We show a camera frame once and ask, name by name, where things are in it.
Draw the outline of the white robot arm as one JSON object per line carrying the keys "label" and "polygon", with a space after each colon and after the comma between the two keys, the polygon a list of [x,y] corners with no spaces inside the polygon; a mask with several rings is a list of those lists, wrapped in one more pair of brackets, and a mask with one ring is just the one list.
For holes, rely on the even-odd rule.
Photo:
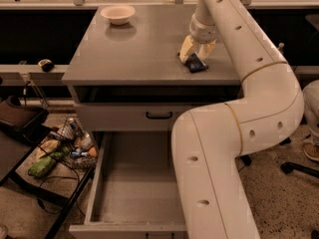
{"label": "white robot arm", "polygon": [[285,58],[239,0],[198,0],[193,40],[217,30],[242,85],[239,100],[183,113],[171,153],[189,239],[260,239],[235,160],[298,128],[303,95]]}

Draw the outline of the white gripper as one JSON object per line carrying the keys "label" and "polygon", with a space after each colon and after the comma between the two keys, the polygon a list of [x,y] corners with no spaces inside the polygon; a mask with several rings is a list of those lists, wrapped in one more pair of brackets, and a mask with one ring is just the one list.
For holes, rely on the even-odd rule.
{"label": "white gripper", "polygon": [[191,16],[189,24],[190,35],[187,35],[181,45],[179,51],[179,59],[184,64],[188,57],[193,53],[195,48],[194,41],[201,44],[199,46],[198,57],[204,61],[213,51],[217,32],[214,24],[203,24],[200,23],[195,15]]}

